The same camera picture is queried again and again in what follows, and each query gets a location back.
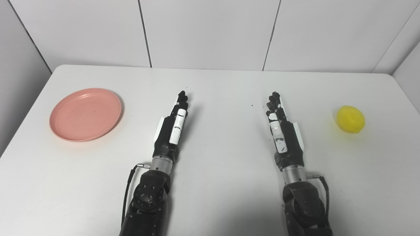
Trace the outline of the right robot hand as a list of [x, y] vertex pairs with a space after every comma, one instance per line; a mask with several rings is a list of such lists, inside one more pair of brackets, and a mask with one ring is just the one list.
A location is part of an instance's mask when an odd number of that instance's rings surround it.
[[296, 130], [297, 124], [288, 120], [278, 92], [269, 96], [267, 107], [266, 115], [276, 148], [276, 165], [280, 170], [288, 166], [304, 167], [304, 149]]

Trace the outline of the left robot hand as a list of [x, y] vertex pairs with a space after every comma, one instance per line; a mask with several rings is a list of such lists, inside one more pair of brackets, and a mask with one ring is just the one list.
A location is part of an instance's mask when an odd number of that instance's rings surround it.
[[165, 117], [154, 143], [153, 156], [162, 156], [176, 162], [179, 156], [178, 144], [185, 119], [188, 115], [188, 96], [185, 91], [178, 94], [177, 101], [169, 116]]

